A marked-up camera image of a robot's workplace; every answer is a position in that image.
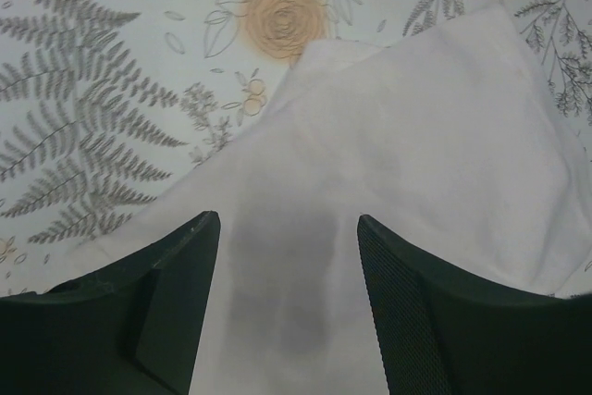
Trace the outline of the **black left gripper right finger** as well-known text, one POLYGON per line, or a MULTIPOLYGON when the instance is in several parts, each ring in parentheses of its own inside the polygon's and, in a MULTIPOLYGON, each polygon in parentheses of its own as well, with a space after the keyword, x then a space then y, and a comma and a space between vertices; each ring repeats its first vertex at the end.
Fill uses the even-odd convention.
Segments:
POLYGON ((392 394, 587 394, 591 299, 469 273, 371 216, 357 239, 392 394))

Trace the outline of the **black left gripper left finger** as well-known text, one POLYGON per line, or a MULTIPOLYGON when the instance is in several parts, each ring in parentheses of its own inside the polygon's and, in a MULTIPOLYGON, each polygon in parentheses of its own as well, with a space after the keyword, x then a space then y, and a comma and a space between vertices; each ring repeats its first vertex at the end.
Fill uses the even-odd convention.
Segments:
POLYGON ((44 294, 1 301, 5 394, 186 394, 220 236, 208 211, 44 294))

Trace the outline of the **white t shirt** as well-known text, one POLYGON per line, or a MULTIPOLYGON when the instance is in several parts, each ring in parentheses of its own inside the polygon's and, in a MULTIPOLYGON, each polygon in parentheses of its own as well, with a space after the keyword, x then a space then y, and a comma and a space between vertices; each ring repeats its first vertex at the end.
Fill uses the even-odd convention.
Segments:
POLYGON ((591 252, 588 171, 492 5, 390 48, 311 43, 255 126, 69 259, 88 272, 216 211, 191 392, 383 394, 358 218, 481 277, 563 294, 591 252))

